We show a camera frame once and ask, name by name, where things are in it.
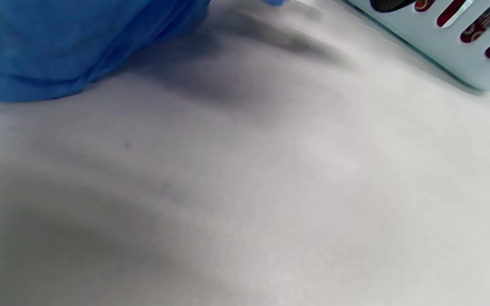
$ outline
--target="white table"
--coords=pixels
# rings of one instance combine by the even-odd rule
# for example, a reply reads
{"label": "white table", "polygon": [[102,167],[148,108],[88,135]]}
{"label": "white table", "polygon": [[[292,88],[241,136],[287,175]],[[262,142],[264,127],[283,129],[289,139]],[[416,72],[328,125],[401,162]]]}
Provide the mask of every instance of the white table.
{"label": "white table", "polygon": [[490,93],[340,4],[229,6],[0,103],[0,306],[490,305]]}

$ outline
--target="white surface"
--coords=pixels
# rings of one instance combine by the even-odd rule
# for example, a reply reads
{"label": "white surface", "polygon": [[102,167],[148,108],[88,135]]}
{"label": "white surface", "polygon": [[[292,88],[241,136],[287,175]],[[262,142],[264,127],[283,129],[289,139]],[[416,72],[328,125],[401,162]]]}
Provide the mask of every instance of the white surface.
{"label": "white surface", "polygon": [[225,10],[0,104],[0,305],[490,305],[490,93],[342,6],[323,43]]}

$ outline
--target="blue cloth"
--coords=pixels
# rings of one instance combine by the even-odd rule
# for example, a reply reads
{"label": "blue cloth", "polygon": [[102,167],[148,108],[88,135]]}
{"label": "blue cloth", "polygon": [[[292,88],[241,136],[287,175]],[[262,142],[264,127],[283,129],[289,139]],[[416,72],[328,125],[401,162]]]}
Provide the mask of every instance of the blue cloth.
{"label": "blue cloth", "polygon": [[131,54],[197,25],[209,2],[0,0],[0,101],[79,93]]}

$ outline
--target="light blue plastic basket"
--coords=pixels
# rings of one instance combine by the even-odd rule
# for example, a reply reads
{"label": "light blue plastic basket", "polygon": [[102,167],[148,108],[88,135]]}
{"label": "light blue plastic basket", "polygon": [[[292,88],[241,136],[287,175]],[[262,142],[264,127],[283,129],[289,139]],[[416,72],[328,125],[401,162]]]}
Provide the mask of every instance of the light blue plastic basket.
{"label": "light blue plastic basket", "polygon": [[489,6],[490,0],[475,0],[449,27],[436,24],[452,0],[436,0],[426,12],[410,5],[394,12],[375,11],[370,0],[345,0],[415,47],[428,58],[471,87],[490,91],[490,29],[473,43],[463,43],[461,33]]}

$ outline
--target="white tabletop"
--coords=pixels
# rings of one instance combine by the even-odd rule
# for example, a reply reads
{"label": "white tabletop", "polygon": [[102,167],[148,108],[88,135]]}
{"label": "white tabletop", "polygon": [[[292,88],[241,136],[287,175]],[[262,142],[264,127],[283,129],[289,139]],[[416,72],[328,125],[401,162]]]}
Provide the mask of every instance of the white tabletop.
{"label": "white tabletop", "polygon": [[490,93],[342,4],[215,5],[0,103],[0,306],[490,305]]}

